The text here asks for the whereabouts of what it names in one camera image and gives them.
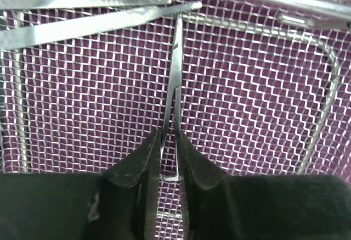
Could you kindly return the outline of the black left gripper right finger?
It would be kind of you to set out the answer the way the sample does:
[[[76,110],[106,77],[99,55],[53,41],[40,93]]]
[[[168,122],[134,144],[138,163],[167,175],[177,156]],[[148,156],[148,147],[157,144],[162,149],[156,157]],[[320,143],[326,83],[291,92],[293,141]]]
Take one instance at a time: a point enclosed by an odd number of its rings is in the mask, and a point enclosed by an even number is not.
[[[334,175],[233,176],[177,137],[185,239],[350,239],[350,185]]]

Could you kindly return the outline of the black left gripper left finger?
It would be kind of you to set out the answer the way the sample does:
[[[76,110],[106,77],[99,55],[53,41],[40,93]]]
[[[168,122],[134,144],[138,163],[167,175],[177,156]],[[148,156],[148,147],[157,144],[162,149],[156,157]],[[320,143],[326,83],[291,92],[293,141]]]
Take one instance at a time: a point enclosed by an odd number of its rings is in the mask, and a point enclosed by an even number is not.
[[[1,175],[1,239],[154,239],[160,133],[102,173]]]

